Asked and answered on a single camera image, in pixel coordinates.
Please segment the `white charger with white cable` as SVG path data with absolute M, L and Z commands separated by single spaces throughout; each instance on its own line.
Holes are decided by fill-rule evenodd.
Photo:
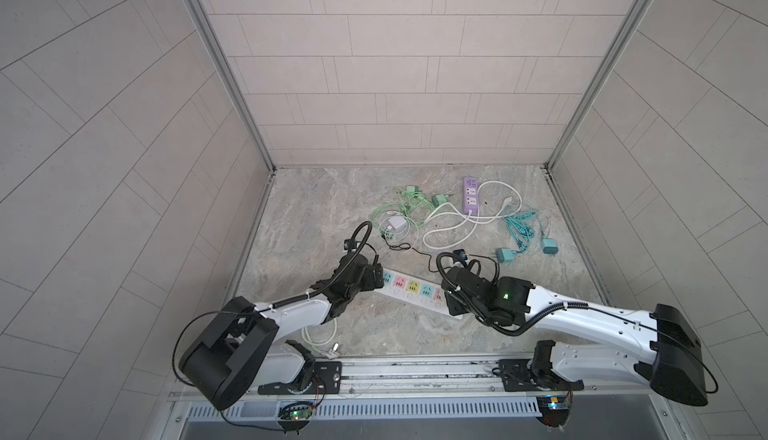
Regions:
M 388 232 L 399 233 L 406 230 L 408 226 L 408 221 L 401 215 L 390 216 L 385 222 L 385 228 Z

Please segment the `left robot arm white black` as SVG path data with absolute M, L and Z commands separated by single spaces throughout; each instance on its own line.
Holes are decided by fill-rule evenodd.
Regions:
M 177 379 L 197 389 L 217 410 L 226 410 L 252 386 L 285 384 L 295 390 L 310 382 L 316 357 L 290 335 L 339 317 L 360 292 L 384 286 L 378 258 L 350 254 L 331 278 L 314 283 L 296 300 L 252 303 L 243 296 L 195 319 L 212 320 L 182 353 L 173 347 Z

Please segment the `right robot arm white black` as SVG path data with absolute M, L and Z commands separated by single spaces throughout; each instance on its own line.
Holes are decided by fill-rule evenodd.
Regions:
M 592 341 L 594 354 L 555 341 L 538 343 L 529 368 L 547 388 L 616 379 L 646 384 L 668 400 L 695 407 L 707 405 L 719 390 L 701 340 L 671 305 L 651 311 L 598 305 L 516 277 L 487 280 L 460 262 L 440 266 L 438 273 L 452 315 L 470 313 L 508 337 L 541 328 Z

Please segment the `white multicolour power strip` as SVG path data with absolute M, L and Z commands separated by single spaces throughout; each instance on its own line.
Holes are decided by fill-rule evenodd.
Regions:
M 384 285 L 375 292 L 448 317 L 462 319 L 449 312 L 443 288 L 433 282 L 395 270 L 383 269 Z

